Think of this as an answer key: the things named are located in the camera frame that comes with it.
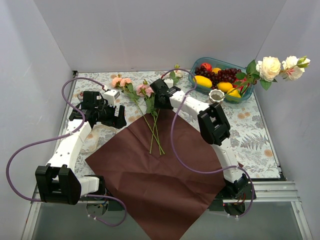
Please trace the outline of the cream ribbon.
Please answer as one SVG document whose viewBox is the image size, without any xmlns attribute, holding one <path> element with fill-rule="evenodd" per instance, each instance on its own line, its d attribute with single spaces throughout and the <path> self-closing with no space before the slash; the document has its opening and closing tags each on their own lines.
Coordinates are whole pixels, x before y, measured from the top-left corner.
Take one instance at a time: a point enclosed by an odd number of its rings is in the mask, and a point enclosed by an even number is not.
<svg viewBox="0 0 320 240">
<path fill-rule="evenodd" d="M 95 125 L 89 135 L 86 137 L 80 153 L 88 154 L 95 152 L 118 132 L 119 130 L 110 126 L 103 124 Z"/>
</svg>

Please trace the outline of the white rose stem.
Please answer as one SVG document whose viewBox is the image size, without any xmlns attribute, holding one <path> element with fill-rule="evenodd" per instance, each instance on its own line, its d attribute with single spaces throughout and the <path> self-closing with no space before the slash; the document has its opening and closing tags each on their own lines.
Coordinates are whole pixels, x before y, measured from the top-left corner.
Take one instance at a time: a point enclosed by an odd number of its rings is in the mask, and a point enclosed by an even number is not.
<svg viewBox="0 0 320 240">
<path fill-rule="evenodd" d="M 246 78 L 253 86 L 260 83 L 264 90 L 268 90 L 272 83 L 277 82 L 277 77 L 281 77 L 285 81 L 298 80 L 310 63 L 311 60 L 307 56 L 290 55 L 283 61 L 277 57 L 265 56 L 262 60 L 251 61 L 246 72 L 237 73 L 236 78 L 239 80 Z"/>
</svg>

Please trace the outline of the small metal can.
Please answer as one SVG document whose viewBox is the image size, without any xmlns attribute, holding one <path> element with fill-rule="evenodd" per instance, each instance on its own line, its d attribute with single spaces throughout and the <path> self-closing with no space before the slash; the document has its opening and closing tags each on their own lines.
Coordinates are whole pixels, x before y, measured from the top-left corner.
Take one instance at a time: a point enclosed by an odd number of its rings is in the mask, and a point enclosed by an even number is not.
<svg viewBox="0 0 320 240">
<path fill-rule="evenodd" d="M 83 97 L 84 97 L 84 93 L 83 93 L 83 92 L 80 92 L 80 93 L 77 94 L 77 98 L 78 98 L 79 100 L 82 100 Z"/>
</svg>

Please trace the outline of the pink rose stem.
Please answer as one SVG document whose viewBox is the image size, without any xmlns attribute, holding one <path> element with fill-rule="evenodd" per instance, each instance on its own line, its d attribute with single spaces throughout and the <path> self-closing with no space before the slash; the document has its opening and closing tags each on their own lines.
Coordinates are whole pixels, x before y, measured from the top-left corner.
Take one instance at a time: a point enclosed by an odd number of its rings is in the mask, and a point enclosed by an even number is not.
<svg viewBox="0 0 320 240">
<path fill-rule="evenodd" d="M 160 111 L 155 107 L 155 93 L 152 90 L 151 86 L 148 82 L 144 79 L 143 83 L 136 88 L 136 94 L 144 99 L 146 105 L 146 114 L 152 116 L 153 124 L 150 123 L 145 119 L 145 122 L 150 127 L 151 130 L 151 141 L 150 141 L 150 148 L 149 153 L 152 153 L 153 143 L 156 142 L 159 149 L 159 154 L 164 155 L 165 152 L 160 143 L 160 136 L 158 132 L 157 120 L 159 117 Z"/>
</svg>

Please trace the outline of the yellow mango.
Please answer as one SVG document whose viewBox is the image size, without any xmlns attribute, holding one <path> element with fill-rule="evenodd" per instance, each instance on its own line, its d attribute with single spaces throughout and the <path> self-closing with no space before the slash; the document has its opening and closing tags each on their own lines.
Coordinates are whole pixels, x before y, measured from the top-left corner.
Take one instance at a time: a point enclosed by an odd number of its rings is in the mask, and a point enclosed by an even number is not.
<svg viewBox="0 0 320 240">
<path fill-rule="evenodd" d="M 202 87 L 205 87 L 205 88 L 211 88 L 213 86 L 213 83 L 212 81 L 205 77 L 205 76 L 201 76 L 201 75 L 196 75 L 194 78 L 193 78 L 193 81 L 196 82 L 198 85 L 202 86 Z"/>
</svg>

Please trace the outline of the yellow pear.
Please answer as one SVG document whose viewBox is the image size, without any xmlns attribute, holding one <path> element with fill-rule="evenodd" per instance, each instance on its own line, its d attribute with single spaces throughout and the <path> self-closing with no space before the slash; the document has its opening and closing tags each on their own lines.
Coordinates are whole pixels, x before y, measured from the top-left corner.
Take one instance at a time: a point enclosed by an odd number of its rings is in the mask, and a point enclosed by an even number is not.
<svg viewBox="0 0 320 240">
<path fill-rule="evenodd" d="M 239 91 L 236 88 L 230 88 L 227 93 L 227 97 L 241 98 Z"/>
</svg>

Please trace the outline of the purple grape bunch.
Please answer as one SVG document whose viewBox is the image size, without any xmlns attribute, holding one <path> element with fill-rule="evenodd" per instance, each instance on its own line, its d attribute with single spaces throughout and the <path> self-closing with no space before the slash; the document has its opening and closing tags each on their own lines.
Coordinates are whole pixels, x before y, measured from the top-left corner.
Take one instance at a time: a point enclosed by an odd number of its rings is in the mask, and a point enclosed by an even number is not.
<svg viewBox="0 0 320 240">
<path fill-rule="evenodd" d="M 200 67 L 197 67 L 195 69 L 195 76 L 199 75 L 210 79 L 212 82 L 211 89 L 215 89 L 220 82 L 229 82 L 232 84 L 237 79 L 236 74 L 241 72 L 240 69 L 226 68 L 221 69 L 218 74 L 215 74 L 214 72 L 201 71 Z"/>
</svg>

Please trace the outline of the peach rose stem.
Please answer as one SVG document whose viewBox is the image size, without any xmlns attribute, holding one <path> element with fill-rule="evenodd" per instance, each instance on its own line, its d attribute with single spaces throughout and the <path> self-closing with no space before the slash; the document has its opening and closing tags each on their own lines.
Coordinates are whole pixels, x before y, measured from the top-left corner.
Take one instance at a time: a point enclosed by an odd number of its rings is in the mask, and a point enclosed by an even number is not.
<svg viewBox="0 0 320 240">
<path fill-rule="evenodd" d="M 136 94 L 136 88 L 138 87 L 134 87 L 133 82 L 130 78 L 122 78 L 122 76 L 120 74 L 116 75 L 111 82 L 112 87 L 117 88 L 117 89 L 121 89 L 121 91 L 130 99 L 134 102 L 134 104 L 138 107 L 138 110 L 140 111 L 140 113 L 142 114 L 144 120 L 147 120 L 147 117 L 145 116 L 145 114 L 142 111 L 142 108 L 139 104 L 139 99 L 143 99 L 142 97 L 138 96 Z"/>
</svg>

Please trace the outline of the orange fruit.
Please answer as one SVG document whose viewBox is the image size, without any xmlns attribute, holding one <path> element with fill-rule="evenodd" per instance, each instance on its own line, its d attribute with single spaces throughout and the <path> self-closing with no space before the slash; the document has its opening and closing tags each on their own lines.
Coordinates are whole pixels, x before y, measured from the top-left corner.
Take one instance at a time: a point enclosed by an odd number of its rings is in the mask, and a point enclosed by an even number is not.
<svg viewBox="0 0 320 240">
<path fill-rule="evenodd" d="M 218 68 L 218 67 L 215 67 L 215 68 L 212 69 L 212 72 L 215 73 L 215 74 L 218 74 L 219 71 L 221 71 L 221 69 Z"/>
</svg>

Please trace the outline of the white ribbed vase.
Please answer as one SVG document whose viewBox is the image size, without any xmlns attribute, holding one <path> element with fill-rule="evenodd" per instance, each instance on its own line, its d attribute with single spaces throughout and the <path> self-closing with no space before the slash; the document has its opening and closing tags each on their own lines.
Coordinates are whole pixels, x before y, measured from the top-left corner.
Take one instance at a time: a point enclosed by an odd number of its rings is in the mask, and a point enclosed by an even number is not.
<svg viewBox="0 0 320 240">
<path fill-rule="evenodd" d="M 219 89 L 212 89 L 208 94 L 208 103 L 222 104 L 225 98 L 225 93 Z"/>
</svg>

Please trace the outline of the dark red wrapping paper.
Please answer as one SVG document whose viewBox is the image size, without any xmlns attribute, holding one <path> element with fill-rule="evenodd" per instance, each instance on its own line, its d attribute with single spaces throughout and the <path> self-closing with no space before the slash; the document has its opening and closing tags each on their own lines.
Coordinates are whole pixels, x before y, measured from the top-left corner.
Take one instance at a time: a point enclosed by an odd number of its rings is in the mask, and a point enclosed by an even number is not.
<svg viewBox="0 0 320 240">
<path fill-rule="evenodd" d="M 86 159 L 153 240 L 180 239 L 226 185 L 222 172 L 200 174 L 178 161 L 171 145 L 174 116 L 172 110 L 161 110 L 157 119 L 163 155 L 155 141 L 149 153 L 151 133 L 140 117 Z M 202 172 L 220 170 L 214 149 L 181 117 L 175 121 L 173 142 L 188 167 Z"/>
</svg>

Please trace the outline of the floral table mat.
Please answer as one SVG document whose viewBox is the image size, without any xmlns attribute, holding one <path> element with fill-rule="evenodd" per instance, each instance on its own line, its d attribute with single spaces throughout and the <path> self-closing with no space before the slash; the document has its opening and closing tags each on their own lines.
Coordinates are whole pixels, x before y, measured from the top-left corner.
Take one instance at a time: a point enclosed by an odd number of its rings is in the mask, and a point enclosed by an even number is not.
<svg viewBox="0 0 320 240">
<path fill-rule="evenodd" d="M 78 73 L 80 77 L 91 78 L 112 87 L 112 80 L 115 76 L 121 75 L 122 78 L 130 78 L 133 86 L 137 87 L 143 83 L 143 80 L 149 83 L 160 78 L 165 71 L 131 71 L 131 72 L 89 72 Z M 192 88 L 189 82 L 189 75 L 182 72 L 183 77 L 178 81 L 177 87 L 187 92 Z M 78 80 L 70 83 L 71 89 L 68 94 L 69 101 L 73 105 L 77 105 L 80 100 L 77 98 L 78 93 L 83 91 L 99 91 L 101 88 L 94 82 L 87 80 Z M 143 113 L 146 112 L 146 105 L 143 99 L 139 99 L 138 103 Z M 143 114 L 140 113 L 138 107 L 125 94 L 121 93 L 116 100 L 117 107 L 125 106 L 125 119 L 127 127 L 138 120 Z M 280 176 L 280 168 L 277 156 L 273 151 L 271 138 L 267 127 L 263 121 L 263 114 L 257 103 L 255 95 L 252 93 L 250 98 L 238 104 L 223 101 L 221 106 L 230 123 L 230 143 L 235 153 L 237 161 L 244 166 L 252 179 L 274 179 L 278 180 Z M 199 131 L 198 121 L 189 116 L 184 111 L 179 111 L 179 116 Z M 75 175 L 83 177 L 84 175 L 93 174 L 93 170 L 86 162 L 92 153 L 79 153 L 75 163 Z"/>
</svg>

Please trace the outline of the rose bud stem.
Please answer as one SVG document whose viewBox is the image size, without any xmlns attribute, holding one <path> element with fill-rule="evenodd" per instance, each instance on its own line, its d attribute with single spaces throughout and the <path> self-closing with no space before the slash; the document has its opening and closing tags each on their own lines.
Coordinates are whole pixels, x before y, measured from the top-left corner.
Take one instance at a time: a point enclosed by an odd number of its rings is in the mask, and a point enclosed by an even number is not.
<svg viewBox="0 0 320 240">
<path fill-rule="evenodd" d="M 173 85 L 175 86 L 179 80 L 183 77 L 183 72 L 179 70 L 180 66 L 176 64 L 174 66 L 174 70 L 171 71 L 168 75 L 169 79 L 173 81 Z"/>
</svg>

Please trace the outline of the teal plastic fruit basket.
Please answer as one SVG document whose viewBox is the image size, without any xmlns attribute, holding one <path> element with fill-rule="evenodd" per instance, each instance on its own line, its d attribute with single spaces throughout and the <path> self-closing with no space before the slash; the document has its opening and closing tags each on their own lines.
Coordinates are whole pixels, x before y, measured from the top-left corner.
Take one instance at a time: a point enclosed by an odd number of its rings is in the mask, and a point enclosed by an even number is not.
<svg viewBox="0 0 320 240">
<path fill-rule="evenodd" d="M 201 58 L 197 59 L 194 62 L 190 72 L 193 75 L 196 75 L 195 74 L 196 68 L 200 67 L 201 64 L 203 64 L 203 63 L 210 64 L 212 68 L 217 67 L 217 68 L 220 68 L 222 70 L 230 69 L 230 68 L 236 68 L 236 69 L 240 69 L 244 73 L 246 72 L 246 69 L 244 67 L 237 66 L 237 65 L 231 64 L 229 62 L 218 60 L 218 59 L 215 59 L 215 58 L 212 58 L 212 57 L 201 57 Z M 202 94 L 208 95 L 212 89 L 208 88 L 208 87 L 205 87 L 205 86 L 202 86 L 202 85 L 197 85 L 197 88 L 195 90 L 197 92 L 202 93 Z M 230 96 L 230 97 L 224 98 L 224 101 L 227 102 L 227 103 L 231 103 L 231 104 L 240 104 L 241 102 L 246 101 L 251 97 L 251 95 L 253 93 L 253 90 L 254 90 L 254 86 L 252 84 L 250 84 L 246 88 L 246 91 L 241 95 L 241 98 Z"/>
</svg>

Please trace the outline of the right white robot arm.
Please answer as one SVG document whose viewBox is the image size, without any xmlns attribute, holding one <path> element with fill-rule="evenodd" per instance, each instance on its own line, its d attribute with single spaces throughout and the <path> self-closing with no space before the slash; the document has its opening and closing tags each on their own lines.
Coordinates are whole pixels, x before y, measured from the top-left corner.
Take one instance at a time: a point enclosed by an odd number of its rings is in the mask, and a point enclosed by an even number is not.
<svg viewBox="0 0 320 240">
<path fill-rule="evenodd" d="M 154 106 L 158 109 L 177 109 L 173 117 L 170 130 L 170 142 L 177 160 L 188 170 L 198 174 L 217 174 L 222 172 L 226 184 L 227 195 L 237 199 L 245 195 L 245 188 L 248 186 L 250 177 L 239 165 L 235 153 L 231 148 L 230 129 L 231 126 L 222 109 L 217 103 L 206 103 L 189 96 L 176 86 L 168 87 L 164 80 L 157 79 L 150 84 L 154 92 Z M 174 126 L 179 111 L 183 111 L 198 121 L 202 139 L 215 151 L 222 169 L 214 171 L 199 171 L 187 166 L 178 156 L 174 146 Z"/>
</svg>

